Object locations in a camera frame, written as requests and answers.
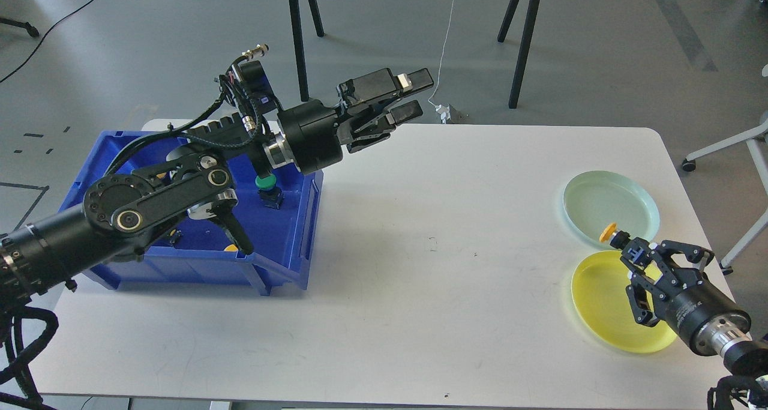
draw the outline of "chair wheel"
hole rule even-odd
[[[729,276],[733,273],[733,268],[728,266],[726,268],[722,267],[722,263],[719,263],[719,267],[721,267],[722,276]]]
[[[680,164],[680,168],[683,169],[684,172],[693,172],[696,169],[696,160],[688,161],[688,159],[683,159],[683,163]]]

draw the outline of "green cap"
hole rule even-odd
[[[277,178],[275,175],[268,175],[266,178],[260,178],[256,176],[256,186],[264,191],[269,191],[277,185]]]

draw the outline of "yellow plate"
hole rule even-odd
[[[658,352],[672,344],[677,336],[664,322],[653,328],[634,322],[626,297],[629,270],[620,260],[620,254],[618,251],[595,252],[579,264],[571,280],[576,311],[584,324],[608,344],[632,353]],[[661,276],[655,265],[649,266],[645,273],[651,279]]]

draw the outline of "screw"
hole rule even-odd
[[[142,225],[142,214],[135,210],[121,211],[118,215],[118,227],[130,231],[138,229]]]
[[[218,161],[216,161],[216,158],[213,158],[213,156],[203,156],[200,158],[200,167],[203,167],[204,169],[209,169],[210,167],[216,166],[218,164]]]
[[[229,177],[227,176],[227,172],[216,169],[208,174],[208,182],[210,182],[211,185],[222,186],[229,182]]]

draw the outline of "black chair leg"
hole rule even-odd
[[[304,38],[301,35],[301,14],[299,0],[288,0],[290,8],[290,24],[293,30],[293,49],[296,52],[296,72],[299,74],[299,95],[301,101],[310,100],[310,90],[307,85],[307,63],[304,60]]]
[[[530,0],[529,9],[526,14],[526,24],[523,26],[523,37],[520,41],[520,52],[518,54],[518,63],[515,66],[515,78],[512,80],[512,90],[509,93],[509,108],[518,108],[518,98],[520,97],[520,87],[523,84],[523,74],[526,73],[527,54],[530,49],[530,39],[533,37],[533,27],[536,24],[536,14],[538,14],[538,3],[540,0]]]
[[[499,36],[496,37],[496,40],[500,43],[504,43],[504,40],[507,38],[507,31],[509,30],[509,25],[512,22],[512,17],[515,15],[515,11],[518,10],[518,3],[520,3],[520,0],[509,0],[507,13],[504,14],[504,21],[502,21],[502,28],[499,30]]]
[[[326,35],[323,30],[323,22],[320,21],[320,10],[317,7],[317,0],[308,0],[310,2],[310,11],[312,11],[312,20],[315,22],[315,32],[320,38]]]
[[[40,36],[40,32],[38,32],[38,30],[37,30],[37,29],[35,29],[35,27],[33,27],[33,26],[32,26],[31,24],[29,24],[28,22],[24,22],[24,23],[22,23],[22,22],[17,22],[17,21],[11,20],[11,19],[4,19],[4,18],[0,17],[0,23],[2,23],[2,24],[8,24],[8,25],[13,25],[13,26],[15,26],[15,27],[20,27],[20,28],[22,28],[22,29],[26,29],[26,30],[27,30],[27,33],[28,33],[28,34],[29,34],[29,35],[30,35],[32,38],[37,38],[38,36]]]

